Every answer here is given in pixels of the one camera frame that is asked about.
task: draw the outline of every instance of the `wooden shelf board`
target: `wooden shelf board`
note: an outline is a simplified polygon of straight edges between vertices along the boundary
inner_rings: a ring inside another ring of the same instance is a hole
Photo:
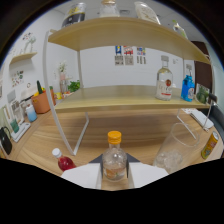
[[[48,41],[76,51],[116,45],[142,46],[210,64],[199,48],[178,33],[136,18],[107,17],[82,21],[51,34]]]
[[[181,99],[181,89],[173,88],[172,99],[155,98],[155,86],[101,86],[79,89],[55,106],[57,113],[138,109],[209,108],[195,100]]]
[[[21,54],[21,55],[15,56],[15,57],[12,58],[10,64],[13,64],[13,63],[18,62],[18,61],[30,59],[36,54],[37,54],[37,52],[33,52],[33,53],[26,53],[26,54]]]

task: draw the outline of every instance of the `clear glass cup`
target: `clear glass cup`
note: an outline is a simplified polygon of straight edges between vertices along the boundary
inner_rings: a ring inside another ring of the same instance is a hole
[[[188,124],[176,123],[161,145],[153,166],[165,169],[169,174],[187,167],[199,143],[199,134]]]
[[[18,126],[16,119],[13,119],[11,121],[10,125],[12,126],[12,129],[15,133],[17,133],[19,131],[19,126]]]

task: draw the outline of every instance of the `small frame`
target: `small frame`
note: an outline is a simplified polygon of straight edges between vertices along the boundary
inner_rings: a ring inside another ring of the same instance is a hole
[[[209,92],[210,92],[210,90],[207,87],[197,83],[196,94],[195,94],[196,101],[203,103],[203,104],[207,104]]]

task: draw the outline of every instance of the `green object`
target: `green object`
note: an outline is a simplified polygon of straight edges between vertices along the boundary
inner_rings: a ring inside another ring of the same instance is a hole
[[[206,104],[208,95],[209,93],[205,90],[205,88],[203,88],[203,86],[200,86],[196,97],[199,102]]]
[[[173,19],[172,21],[173,21],[173,23],[174,23],[174,24],[176,24],[176,25],[177,25],[177,21],[176,21],[176,20],[174,20],[174,19]]]
[[[80,88],[80,81],[77,80],[77,82],[73,82],[73,81],[70,81],[70,85],[68,86],[68,90],[70,92],[75,92],[76,90],[78,90]]]
[[[38,90],[39,94],[42,94],[43,93],[43,90],[41,88],[41,85],[40,85],[39,80],[37,80],[37,90]]]

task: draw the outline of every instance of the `liquor bottle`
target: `liquor bottle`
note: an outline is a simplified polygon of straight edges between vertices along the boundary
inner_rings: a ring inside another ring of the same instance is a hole
[[[187,74],[186,78],[183,80],[181,98],[183,100],[191,102],[194,98],[195,84],[192,80],[191,65],[187,65],[187,68],[189,69],[189,74]]]
[[[182,35],[183,37],[187,38],[187,34],[184,31],[184,29],[178,24],[178,22],[176,20],[172,20],[174,25],[173,25],[173,30],[177,33],[179,33],[180,35]]]
[[[172,95],[173,74],[168,68],[169,57],[162,55],[162,68],[157,72],[156,98],[170,100]]]
[[[66,156],[63,156],[61,153],[61,150],[58,148],[55,148],[52,151],[52,154],[58,159],[58,166],[59,168],[64,172],[65,170],[76,168],[76,165],[74,162]]]
[[[103,172],[110,181],[119,181],[125,175],[127,155],[120,148],[121,133],[108,133],[109,148],[103,153]]]

